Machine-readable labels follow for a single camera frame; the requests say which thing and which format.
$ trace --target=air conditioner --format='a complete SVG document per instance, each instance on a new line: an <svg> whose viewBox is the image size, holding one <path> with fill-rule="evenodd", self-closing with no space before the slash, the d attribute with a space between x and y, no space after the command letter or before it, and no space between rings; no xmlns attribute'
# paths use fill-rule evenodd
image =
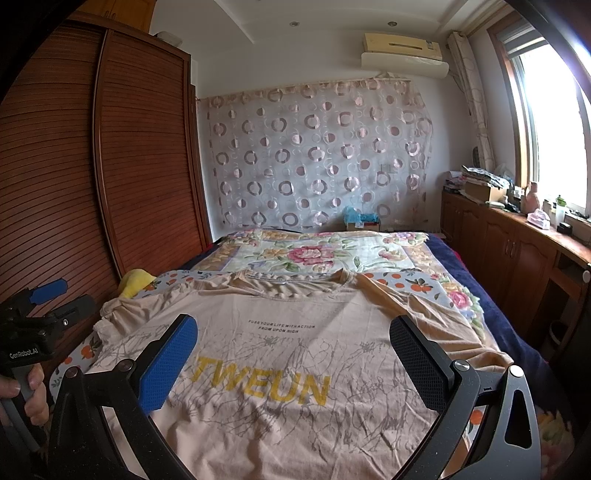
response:
<svg viewBox="0 0 591 480"><path fill-rule="evenodd" d="M423 75L442 79L449 71L436 42L419 38L366 33L361 66L367 70Z"/></svg>

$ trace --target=wooden cabinet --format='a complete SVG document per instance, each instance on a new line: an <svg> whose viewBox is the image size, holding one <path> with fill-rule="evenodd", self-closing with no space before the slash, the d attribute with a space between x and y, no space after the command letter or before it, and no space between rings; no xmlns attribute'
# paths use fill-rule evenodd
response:
<svg viewBox="0 0 591 480"><path fill-rule="evenodd" d="M80 12L35 52L0 104L0 301L64 278L68 292L36 314L82 294L101 305L127 271L159 275L203 252L190 62ZM46 372L99 318L65 331Z"/></svg>
<svg viewBox="0 0 591 480"><path fill-rule="evenodd" d="M138 30L150 30L156 0L87 0L78 9L130 25Z"/></svg>
<svg viewBox="0 0 591 480"><path fill-rule="evenodd" d="M515 330L530 338L556 247L532 227L448 193L443 194L441 229Z"/></svg>
<svg viewBox="0 0 591 480"><path fill-rule="evenodd" d="M500 305L513 265L511 249L515 225L493 212L484 211L482 217L481 264L475 277L495 303Z"/></svg>
<svg viewBox="0 0 591 480"><path fill-rule="evenodd" d="M527 339L531 322L548 283L556 249L536 232L518 228L509 253L512 271L501 310L515 331Z"/></svg>
<svg viewBox="0 0 591 480"><path fill-rule="evenodd" d="M453 247L455 241L454 228L456 226L456 202L449 195L441 199L441 231L446 236L447 243Z"/></svg>
<svg viewBox="0 0 591 480"><path fill-rule="evenodd" d="M457 210L454 229L454 244L457 245L462 261L474 276L478 274L481 257L480 239L482 237L482 228L478 210L476 203L467 202L461 205Z"/></svg>

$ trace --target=wardrobe door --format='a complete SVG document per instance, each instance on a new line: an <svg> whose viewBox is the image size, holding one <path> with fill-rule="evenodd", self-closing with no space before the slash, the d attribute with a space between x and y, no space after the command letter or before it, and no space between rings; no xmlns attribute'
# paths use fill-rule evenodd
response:
<svg viewBox="0 0 591 480"><path fill-rule="evenodd" d="M189 127L189 62L110 31L95 110L99 196L120 273L178 268L204 248Z"/></svg>
<svg viewBox="0 0 591 480"><path fill-rule="evenodd" d="M117 289L96 203L92 103L104 31L58 27L0 104L0 301L65 278L69 290L34 313L81 294L97 305ZM80 342L91 317L57 344Z"/></svg>

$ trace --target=dark blue blanket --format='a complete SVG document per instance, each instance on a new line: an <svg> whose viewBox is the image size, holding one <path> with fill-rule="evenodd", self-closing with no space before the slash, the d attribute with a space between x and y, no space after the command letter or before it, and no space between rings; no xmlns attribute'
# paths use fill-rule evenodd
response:
<svg viewBox="0 0 591 480"><path fill-rule="evenodd" d="M480 298L480 306L484 310L484 320L488 329L500 349L508 353L515 363L523 368L534 403L552 413L558 409L565 420L571 420L574 423L568 398L548 363L537 350L517 335L507 317L457 259L451 248L433 235L426 243L452 277L467 287L474 296Z"/></svg>

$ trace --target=pink bottle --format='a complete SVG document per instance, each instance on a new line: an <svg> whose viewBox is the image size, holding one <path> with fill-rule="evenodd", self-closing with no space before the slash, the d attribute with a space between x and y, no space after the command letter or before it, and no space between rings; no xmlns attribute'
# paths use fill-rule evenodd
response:
<svg viewBox="0 0 591 480"><path fill-rule="evenodd" d="M521 213L528 214L541 208L540 197L538 197L538 182L531 181L527 195L521 199Z"/></svg>

